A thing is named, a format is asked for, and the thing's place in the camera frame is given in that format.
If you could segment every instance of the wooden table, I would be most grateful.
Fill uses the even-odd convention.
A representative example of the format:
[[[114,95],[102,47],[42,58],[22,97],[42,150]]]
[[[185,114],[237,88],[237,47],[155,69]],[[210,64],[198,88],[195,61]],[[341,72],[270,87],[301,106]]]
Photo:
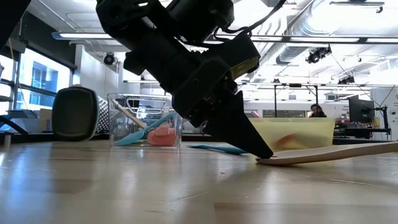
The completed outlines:
[[[107,141],[0,154],[0,223],[396,223],[398,156],[294,167]]]

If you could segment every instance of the person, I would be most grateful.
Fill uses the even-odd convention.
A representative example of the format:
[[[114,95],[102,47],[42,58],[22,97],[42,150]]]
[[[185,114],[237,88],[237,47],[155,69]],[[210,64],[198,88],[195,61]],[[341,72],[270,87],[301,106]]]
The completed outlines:
[[[322,107],[319,105],[312,105],[311,106],[312,114],[310,118],[326,118],[326,114],[323,112]]]

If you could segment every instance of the teal spatula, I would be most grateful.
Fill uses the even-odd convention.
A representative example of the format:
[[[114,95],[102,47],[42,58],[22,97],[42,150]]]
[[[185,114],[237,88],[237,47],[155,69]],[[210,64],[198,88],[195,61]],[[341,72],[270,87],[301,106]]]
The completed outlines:
[[[176,113],[169,113],[168,115],[164,116],[163,118],[160,118],[158,121],[155,123],[151,124],[150,126],[137,131],[135,133],[129,134],[128,136],[124,137],[123,139],[119,140],[116,142],[116,145],[118,146],[128,146],[130,144],[135,143],[136,141],[140,140],[142,137],[145,136],[145,133],[150,131],[152,128],[157,128],[159,127],[162,123],[166,122],[168,119],[172,118]]]

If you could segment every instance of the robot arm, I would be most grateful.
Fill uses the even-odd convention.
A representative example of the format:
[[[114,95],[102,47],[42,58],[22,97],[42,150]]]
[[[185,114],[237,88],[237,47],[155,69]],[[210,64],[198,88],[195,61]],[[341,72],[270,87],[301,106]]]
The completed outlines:
[[[217,27],[233,21],[231,0],[98,0],[106,33],[126,46],[124,68],[136,75],[145,69],[172,96],[173,108],[195,127],[261,158],[272,151],[243,110],[243,93],[235,78],[259,66],[250,36],[209,45],[203,53],[182,44],[203,45]]]

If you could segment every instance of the computer monitor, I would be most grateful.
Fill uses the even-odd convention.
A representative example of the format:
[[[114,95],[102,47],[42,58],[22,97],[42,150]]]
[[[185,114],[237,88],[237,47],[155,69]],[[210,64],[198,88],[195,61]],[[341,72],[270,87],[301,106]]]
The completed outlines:
[[[6,44],[30,0],[2,1],[0,7],[0,49]]]
[[[359,96],[352,96],[348,98],[348,102],[351,122],[372,123],[375,116],[373,101],[360,100]]]

